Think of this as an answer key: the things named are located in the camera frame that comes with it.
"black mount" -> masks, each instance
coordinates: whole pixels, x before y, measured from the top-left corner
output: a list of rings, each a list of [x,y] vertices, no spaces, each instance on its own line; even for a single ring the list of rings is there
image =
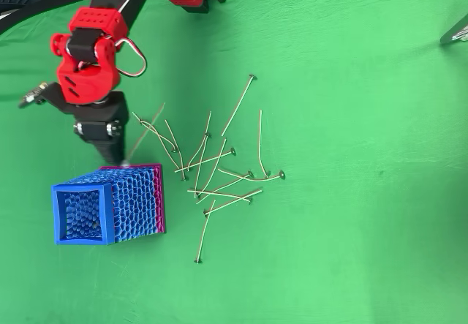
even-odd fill
[[[125,157],[125,125],[129,110],[123,92],[112,91],[100,103],[77,106],[65,102],[60,84],[41,84],[27,93],[20,108],[31,103],[49,102],[64,114],[75,117],[73,129],[84,142],[92,143],[105,161],[120,165]]]

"green backdrop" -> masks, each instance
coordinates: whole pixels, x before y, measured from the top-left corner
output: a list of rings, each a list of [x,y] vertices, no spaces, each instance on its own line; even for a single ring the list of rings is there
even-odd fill
[[[468,0],[227,0],[190,15],[148,0],[131,38],[148,59],[124,78],[130,110],[164,102],[186,159],[209,110],[214,139],[250,72],[258,76],[227,131],[221,166],[285,181],[203,226],[154,135],[132,162],[161,162],[167,233],[112,246],[56,246],[50,186],[103,165],[50,105],[16,108],[60,59],[76,4],[0,37],[0,321],[2,323],[466,323],[468,45],[439,37]],[[138,70],[128,47],[118,65]],[[142,132],[128,125],[127,145]],[[210,166],[203,167],[201,181]],[[217,173],[211,187],[229,181]]]

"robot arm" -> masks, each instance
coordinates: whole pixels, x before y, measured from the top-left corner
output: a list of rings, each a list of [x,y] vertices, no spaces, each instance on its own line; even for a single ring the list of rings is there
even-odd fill
[[[62,57],[57,83],[43,83],[27,93],[19,107],[48,102],[75,117],[74,131],[92,143],[107,163],[124,160],[125,125],[129,120],[116,68],[116,43],[126,38],[146,0],[91,0],[69,23],[69,34],[54,34],[52,51]],[[208,11],[207,0],[170,0],[188,12]]]

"blue mesh cube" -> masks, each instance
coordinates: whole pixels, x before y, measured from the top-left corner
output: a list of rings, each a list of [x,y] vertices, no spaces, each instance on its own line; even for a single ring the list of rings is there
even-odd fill
[[[160,165],[102,167],[52,186],[56,244],[113,244],[165,232]]]

